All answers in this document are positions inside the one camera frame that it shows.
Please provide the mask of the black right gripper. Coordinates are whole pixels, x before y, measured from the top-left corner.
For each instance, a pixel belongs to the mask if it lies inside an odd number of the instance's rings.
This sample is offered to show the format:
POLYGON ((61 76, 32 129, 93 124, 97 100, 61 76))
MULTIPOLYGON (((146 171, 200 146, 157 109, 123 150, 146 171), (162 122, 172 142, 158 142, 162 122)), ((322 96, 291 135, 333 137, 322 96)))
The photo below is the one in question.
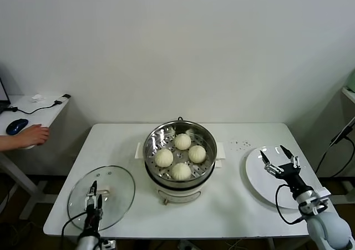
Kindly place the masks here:
POLYGON ((289 159, 290 163, 279 167, 275 166, 270 163, 267 156, 260 150, 261 159, 264 163, 264 169, 274 176, 277 175, 278 179, 284 180, 288 184, 292 196, 298 197, 300 194, 306 192, 306 184, 300 177, 301 167, 298 156, 294 156, 293 153, 283 145, 280 145, 280 148, 289 159))

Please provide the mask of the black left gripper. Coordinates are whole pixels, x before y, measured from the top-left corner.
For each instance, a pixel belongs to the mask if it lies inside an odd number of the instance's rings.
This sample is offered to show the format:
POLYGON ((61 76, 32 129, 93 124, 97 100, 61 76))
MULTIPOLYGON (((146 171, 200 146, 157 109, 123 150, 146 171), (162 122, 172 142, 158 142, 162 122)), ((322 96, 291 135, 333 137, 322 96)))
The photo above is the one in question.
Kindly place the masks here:
POLYGON ((84 222, 84 235, 97 236, 99 231, 99 222, 102 218, 102 195, 97 197, 97 181, 91 185, 86 195, 87 216, 84 222))

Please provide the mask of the person's right hand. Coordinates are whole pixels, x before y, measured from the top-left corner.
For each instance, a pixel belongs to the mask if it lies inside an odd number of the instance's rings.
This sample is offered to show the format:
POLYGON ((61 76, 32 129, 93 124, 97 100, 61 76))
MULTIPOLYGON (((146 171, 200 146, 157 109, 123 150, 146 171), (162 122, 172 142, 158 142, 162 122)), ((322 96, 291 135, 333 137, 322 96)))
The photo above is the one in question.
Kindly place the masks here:
POLYGON ((42 145, 49 138, 49 128, 41 124, 32 125, 18 134, 20 147, 42 145))

